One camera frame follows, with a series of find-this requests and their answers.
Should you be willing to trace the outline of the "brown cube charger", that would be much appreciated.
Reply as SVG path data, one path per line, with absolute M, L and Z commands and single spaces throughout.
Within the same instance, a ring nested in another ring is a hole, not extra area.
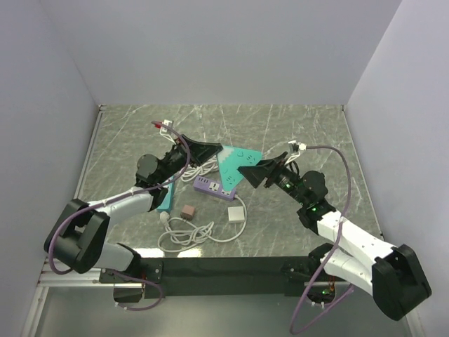
M 190 205 L 184 205 L 181 212 L 180 217 L 185 220 L 192 220 L 195 214 L 195 208 Z

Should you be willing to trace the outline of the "teal triangular power strip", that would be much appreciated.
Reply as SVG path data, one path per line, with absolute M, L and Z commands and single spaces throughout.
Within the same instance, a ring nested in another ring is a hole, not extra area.
M 261 151 L 223 145 L 217 163 L 223 190 L 233 190 L 242 180 L 240 166 L 255 166 L 262 159 Z

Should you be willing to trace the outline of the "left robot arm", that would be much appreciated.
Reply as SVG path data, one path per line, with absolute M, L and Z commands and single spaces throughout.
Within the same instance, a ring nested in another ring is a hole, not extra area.
M 222 151 L 219 143 L 203 143 L 180 135 L 163 158 L 142 155 L 137 162 L 135 185 L 100 201 L 71 200 L 44 243 L 51 270 L 63 275 L 54 261 L 68 271 L 83 274 L 94 267 L 113 272 L 124 282 L 145 274 L 141 255 L 123 244 L 108 244 L 108 229 L 139 213 L 155 210 L 189 166 L 200 167 Z

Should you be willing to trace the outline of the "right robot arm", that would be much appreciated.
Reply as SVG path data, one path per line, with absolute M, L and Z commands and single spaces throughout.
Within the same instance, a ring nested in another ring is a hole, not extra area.
M 432 294 L 417 254 L 407 245 L 394 246 L 349 221 L 326 200 L 325 176 L 292 172 L 284 155 L 239 167 L 253 186 L 278 186 L 301 205 L 304 227 L 332 243 L 308 262 L 311 277 L 336 276 L 369 293 L 388 318 L 398 321 Z

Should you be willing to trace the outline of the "purple power strip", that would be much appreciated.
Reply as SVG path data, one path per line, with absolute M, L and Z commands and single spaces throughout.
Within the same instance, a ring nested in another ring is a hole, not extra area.
M 236 190 L 226 191 L 222 184 L 218 181 L 211 180 L 203 176 L 197 176 L 193 183 L 194 190 L 207 194 L 218 199 L 233 201 L 235 199 Z

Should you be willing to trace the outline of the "white square charger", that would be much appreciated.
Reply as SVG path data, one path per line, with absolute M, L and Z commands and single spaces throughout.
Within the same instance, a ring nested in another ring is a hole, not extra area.
M 243 223 L 246 220 L 243 206 L 231 206 L 227 209 L 229 223 Z

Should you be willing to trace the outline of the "teal rectangular power strip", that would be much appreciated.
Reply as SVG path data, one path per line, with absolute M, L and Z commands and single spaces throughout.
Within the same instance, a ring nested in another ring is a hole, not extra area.
M 167 181 L 169 183 L 166 183 L 163 186 L 163 188 L 166 190 L 166 195 L 161 204 L 156 209 L 159 213 L 162 212 L 170 213 L 173 208 L 173 198 L 175 189 L 174 176 L 170 177 Z

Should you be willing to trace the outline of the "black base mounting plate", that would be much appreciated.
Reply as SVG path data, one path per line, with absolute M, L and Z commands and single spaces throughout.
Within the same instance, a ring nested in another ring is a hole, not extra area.
M 312 256 L 233 258 L 143 258 L 133 286 L 112 271 L 100 273 L 101 284 L 112 284 L 116 302 L 137 303 L 159 297 L 283 294 L 298 296 L 320 262 Z

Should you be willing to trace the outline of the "aluminium left edge rail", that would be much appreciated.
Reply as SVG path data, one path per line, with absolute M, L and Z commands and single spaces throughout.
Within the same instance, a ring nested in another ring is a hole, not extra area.
M 102 123 L 102 120 L 104 119 L 103 115 L 105 113 L 106 108 L 107 108 L 107 105 L 99 105 L 98 106 L 98 115 L 96 116 L 95 124 L 94 124 L 93 130 L 91 133 L 91 137 L 90 137 L 90 140 L 88 143 L 86 156 L 85 156 L 85 159 L 83 162 L 83 166 L 81 168 L 81 174 L 79 176 L 79 180 L 76 185 L 75 192 L 74 192 L 74 196 L 73 196 L 74 199 L 80 199 L 82 201 L 90 201 L 91 200 L 89 197 L 86 197 L 84 195 L 84 188 L 85 188 L 86 179 L 88 176 L 88 170 L 89 170 L 90 164 L 91 164 L 91 159 L 92 159 L 93 152 L 95 149 L 95 145 L 97 143 L 101 123 Z

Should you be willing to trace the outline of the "aluminium front rail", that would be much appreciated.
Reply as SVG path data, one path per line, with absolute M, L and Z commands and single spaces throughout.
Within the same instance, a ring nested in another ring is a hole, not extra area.
M 21 336 L 28 337 L 36 335 L 50 288 L 92 287 L 98 285 L 100 272 L 101 269 L 93 268 L 84 274 L 70 272 L 65 275 L 57 275 L 51 270 L 50 263 L 46 258 L 43 262 L 38 282 L 36 283 L 34 297 L 32 299 Z

